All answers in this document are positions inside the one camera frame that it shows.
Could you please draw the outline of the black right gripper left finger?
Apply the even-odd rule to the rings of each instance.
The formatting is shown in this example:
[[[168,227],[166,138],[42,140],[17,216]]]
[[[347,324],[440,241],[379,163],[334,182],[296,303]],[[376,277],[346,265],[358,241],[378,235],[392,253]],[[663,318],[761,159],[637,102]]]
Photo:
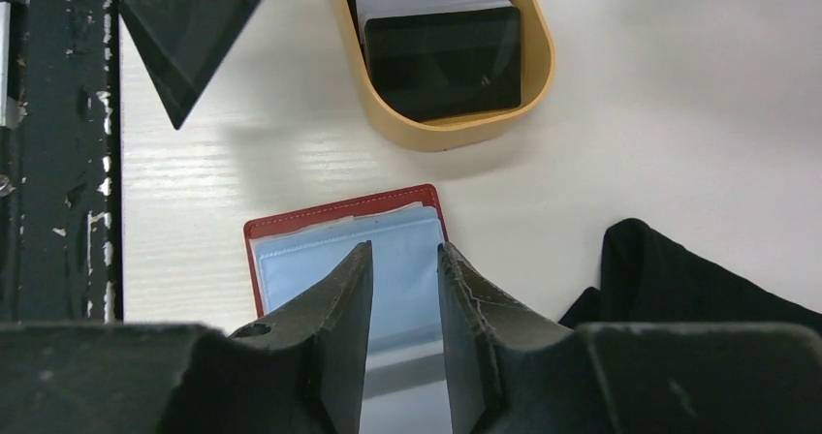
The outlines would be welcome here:
[[[278,433],[278,366],[204,325],[3,325],[1,429]]]

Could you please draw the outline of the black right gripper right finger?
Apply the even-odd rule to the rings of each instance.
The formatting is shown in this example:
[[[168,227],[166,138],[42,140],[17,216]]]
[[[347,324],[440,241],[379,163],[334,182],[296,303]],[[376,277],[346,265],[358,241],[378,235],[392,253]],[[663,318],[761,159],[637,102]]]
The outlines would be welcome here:
[[[817,433],[821,340],[789,324],[552,322],[438,249],[456,433]]]

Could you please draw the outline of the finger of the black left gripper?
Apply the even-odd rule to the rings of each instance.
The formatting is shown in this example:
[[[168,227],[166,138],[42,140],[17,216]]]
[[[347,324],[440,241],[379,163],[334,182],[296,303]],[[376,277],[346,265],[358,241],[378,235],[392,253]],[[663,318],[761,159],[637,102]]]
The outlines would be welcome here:
[[[120,0],[120,14],[180,129],[262,0]]]

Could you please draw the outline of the black credit card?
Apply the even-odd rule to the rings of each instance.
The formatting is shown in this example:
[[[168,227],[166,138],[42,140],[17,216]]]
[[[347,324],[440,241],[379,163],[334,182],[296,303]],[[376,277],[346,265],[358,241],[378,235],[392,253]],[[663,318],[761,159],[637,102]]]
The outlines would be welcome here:
[[[414,121],[522,102],[521,13],[500,7],[373,18],[364,25],[371,85]]]

